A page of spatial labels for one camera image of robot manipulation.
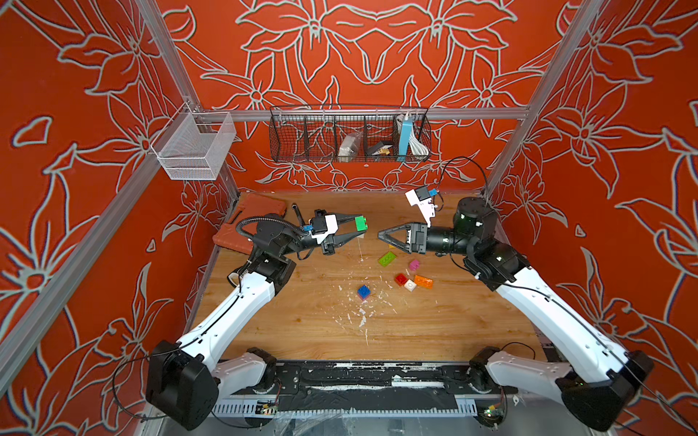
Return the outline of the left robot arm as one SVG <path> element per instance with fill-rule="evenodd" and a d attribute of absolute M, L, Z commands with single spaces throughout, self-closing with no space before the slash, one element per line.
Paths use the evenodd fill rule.
<path fill-rule="evenodd" d="M 258 348 L 228 361 L 223 353 L 248 322 L 270 303 L 293 276 L 296 261 L 314 250 L 333 255 L 368 229 L 360 214 L 317 210 L 307 223 L 295 225 L 278 214 L 252 216 L 236 232 L 252 242 L 247 261 L 237 272 L 232 292 L 201 323 L 171 343 L 162 341 L 148 361 L 145 399 L 188 431 L 201 425 L 227 395 L 274 385 L 276 358 Z"/>

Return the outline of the blue lego brick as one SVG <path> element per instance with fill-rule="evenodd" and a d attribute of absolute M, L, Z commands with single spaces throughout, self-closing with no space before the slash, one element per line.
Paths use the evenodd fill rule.
<path fill-rule="evenodd" d="M 357 290 L 357 295 L 361 300 L 366 300 L 371 295 L 371 291 L 366 285 L 362 285 Z"/>

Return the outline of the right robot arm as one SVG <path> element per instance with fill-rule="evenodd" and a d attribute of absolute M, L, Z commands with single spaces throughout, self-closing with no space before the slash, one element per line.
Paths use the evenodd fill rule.
<path fill-rule="evenodd" d="M 529 261 L 496 237 L 498 214 L 484 198 L 461 199 L 452 227 L 404 223 L 379 232 L 381 241 L 407 253 L 462 256 L 463 268 L 524 314 L 562 353 L 564 363 L 543 363 L 487 346 L 469 362 L 478 391 L 505 386 L 561 403 L 587 427 L 608 431 L 652 372 L 652 360 L 628 352 L 565 302 Z"/>

